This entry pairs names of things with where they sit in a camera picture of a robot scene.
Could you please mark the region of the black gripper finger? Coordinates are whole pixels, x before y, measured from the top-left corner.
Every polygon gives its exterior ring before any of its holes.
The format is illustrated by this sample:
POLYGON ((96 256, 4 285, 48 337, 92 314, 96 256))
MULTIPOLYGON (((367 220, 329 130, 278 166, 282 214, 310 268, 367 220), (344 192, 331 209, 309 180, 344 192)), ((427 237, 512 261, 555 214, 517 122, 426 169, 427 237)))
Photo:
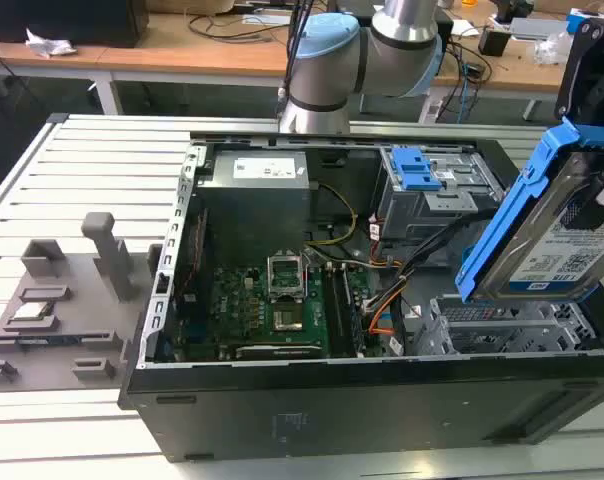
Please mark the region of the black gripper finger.
POLYGON ((594 165, 585 195, 578 225, 582 230, 595 230, 604 222, 604 156, 594 165))
POLYGON ((587 18, 578 26, 558 92, 557 119, 587 120, 593 116, 602 76, 599 66, 604 51, 604 19, 587 18))

